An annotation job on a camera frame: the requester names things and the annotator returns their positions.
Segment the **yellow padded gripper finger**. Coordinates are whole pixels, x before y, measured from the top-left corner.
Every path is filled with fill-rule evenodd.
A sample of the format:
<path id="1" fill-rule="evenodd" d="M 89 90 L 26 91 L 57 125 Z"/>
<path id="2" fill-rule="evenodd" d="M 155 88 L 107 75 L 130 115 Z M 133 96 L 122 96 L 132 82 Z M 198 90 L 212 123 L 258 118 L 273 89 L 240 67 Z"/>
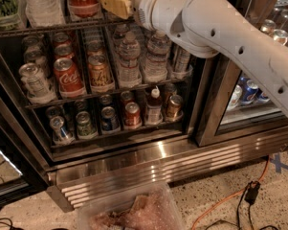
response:
<path id="1" fill-rule="evenodd" d="M 131 0 L 100 0 L 101 6 L 121 19 L 128 19 L 132 15 Z"/>

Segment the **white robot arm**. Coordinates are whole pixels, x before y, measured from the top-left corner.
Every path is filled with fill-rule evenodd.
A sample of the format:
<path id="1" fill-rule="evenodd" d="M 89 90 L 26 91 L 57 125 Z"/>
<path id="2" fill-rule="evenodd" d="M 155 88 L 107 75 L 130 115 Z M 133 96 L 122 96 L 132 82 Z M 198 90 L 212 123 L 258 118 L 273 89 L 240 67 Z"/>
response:
<path id="1" fill-rule="evenodd" d="M 199 58 L 231 59 L 288 118 L 288 48 L 265 35 L 227 0 L 100 0 L 121 19 L 132 16 L 150 31 Z"/>

